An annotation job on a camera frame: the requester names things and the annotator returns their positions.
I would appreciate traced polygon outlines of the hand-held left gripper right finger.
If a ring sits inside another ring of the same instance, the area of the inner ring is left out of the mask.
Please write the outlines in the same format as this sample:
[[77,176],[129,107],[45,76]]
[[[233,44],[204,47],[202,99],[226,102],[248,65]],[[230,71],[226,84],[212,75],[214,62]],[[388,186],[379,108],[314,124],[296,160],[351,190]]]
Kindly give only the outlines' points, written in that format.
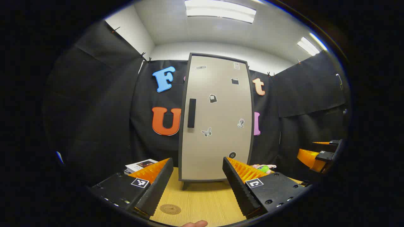
[[275,215],[308,192],[308,186],[280,172],[264,174],[229,157],[223,158],[223,172],[247,219]]

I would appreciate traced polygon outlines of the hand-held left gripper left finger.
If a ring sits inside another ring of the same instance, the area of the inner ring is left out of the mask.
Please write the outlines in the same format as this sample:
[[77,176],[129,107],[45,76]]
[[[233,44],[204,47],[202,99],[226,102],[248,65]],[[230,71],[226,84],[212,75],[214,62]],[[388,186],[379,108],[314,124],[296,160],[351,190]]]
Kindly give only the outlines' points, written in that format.
[[167,158],[132,174],[117,172],[89,188],[95,197],[122,212],[150,218],[154,215],[173,172]]

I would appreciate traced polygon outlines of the round brown coaster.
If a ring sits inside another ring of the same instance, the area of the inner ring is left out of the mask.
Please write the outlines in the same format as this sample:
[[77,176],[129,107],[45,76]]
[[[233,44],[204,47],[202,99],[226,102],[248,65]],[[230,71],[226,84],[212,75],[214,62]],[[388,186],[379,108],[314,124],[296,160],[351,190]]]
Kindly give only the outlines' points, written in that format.
[[170,214],[170,215],[177,215],[177,214],[181,213],[181,208],[179,206],[173,205],[173,204],[163,204],[162,206],[160,206],[160,210],[163,213]]

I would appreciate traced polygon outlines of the black cabinet door handle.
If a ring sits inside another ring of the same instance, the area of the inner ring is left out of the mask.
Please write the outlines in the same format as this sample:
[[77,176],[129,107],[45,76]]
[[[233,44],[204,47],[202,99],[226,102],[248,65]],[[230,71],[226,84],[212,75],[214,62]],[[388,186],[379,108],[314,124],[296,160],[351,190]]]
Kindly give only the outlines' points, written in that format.
[[196,117],[196,99],[189,99],[187,127],[194,128]]

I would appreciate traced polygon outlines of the green and pink plush toy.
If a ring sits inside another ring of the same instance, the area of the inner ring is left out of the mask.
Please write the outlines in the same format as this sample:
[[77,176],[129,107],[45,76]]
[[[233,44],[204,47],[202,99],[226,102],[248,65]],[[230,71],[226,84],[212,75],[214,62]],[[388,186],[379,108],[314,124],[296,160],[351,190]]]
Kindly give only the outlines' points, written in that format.
[[273,164],[254,164],[252,165],[252,167],[265,174],[271,174],[272,172],[274,172],[273,170],[277,168],[277,166]]

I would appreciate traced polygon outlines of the small ceiling light panel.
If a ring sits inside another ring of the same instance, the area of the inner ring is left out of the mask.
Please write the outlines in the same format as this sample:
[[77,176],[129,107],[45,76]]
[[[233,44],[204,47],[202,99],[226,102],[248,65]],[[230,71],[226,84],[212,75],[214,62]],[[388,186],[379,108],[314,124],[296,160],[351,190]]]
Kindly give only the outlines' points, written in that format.
[[298,42],[297,46],[305,50],[311,56],[315,56],[322,51],[328,51],[325,43],[322,42],[315,34],[309,33],[309,37],[302,37]]

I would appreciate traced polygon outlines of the black backdrop cloth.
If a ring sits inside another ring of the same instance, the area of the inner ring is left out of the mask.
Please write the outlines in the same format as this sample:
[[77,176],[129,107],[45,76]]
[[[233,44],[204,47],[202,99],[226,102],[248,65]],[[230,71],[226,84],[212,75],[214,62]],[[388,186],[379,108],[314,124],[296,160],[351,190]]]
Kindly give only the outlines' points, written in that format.
[[[316,182],[321,173],[297,154],[347,138],[346,91],[325,52],[272,77],[208,54],[144,61],[103,21],[55,62],[43,116],[50,146],[88,185],[127,164],[167,158],[179,180],[222,180],[224,156]],[[194,128],[187,127],[189,99],[197,100]]]

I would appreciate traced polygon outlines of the large ceiling light panel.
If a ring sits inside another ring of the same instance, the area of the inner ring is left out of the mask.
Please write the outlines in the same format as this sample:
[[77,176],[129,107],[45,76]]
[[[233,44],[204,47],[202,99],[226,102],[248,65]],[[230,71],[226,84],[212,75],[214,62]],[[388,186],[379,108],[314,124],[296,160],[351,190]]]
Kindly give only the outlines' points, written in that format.
[[188,17],[216,17],[252,24],[257,10],[222,0],[185,0]]

